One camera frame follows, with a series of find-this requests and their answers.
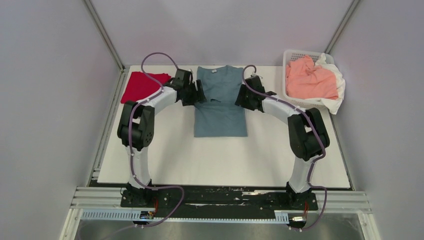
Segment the blue-grey t-shirt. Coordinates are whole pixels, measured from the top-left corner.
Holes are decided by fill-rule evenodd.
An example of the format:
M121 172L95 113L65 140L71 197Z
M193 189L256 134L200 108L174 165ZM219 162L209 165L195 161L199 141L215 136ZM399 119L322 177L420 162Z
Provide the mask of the blue-grey t-shirt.
M247 137L245 109L235 105L242 84L241 67L197 68L206 101L194 105L194 137Z

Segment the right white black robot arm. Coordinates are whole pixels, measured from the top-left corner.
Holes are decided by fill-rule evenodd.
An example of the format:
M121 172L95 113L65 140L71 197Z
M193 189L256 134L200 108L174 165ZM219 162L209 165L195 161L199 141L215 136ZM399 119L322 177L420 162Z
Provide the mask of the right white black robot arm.
M330 145L321 112L317 108L297 107L272 91L266 92L257 75L243 80L235 105L258 110L287 125L289 145L295 160L282 200L292 209L303 206L312 197L314 165L326 155L326 148Z

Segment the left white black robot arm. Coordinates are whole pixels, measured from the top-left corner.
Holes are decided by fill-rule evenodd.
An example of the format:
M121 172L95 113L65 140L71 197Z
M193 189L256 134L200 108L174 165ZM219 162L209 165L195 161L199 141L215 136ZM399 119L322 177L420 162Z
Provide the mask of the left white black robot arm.
M151 95L123 105L117 136L128 154L130 177L123 192L121 205L147 207L153 201L148 147L153 141L155 116L165 108L181 102L183 106L204 103L206 96L201 80L191 71L178 68L175 76Z

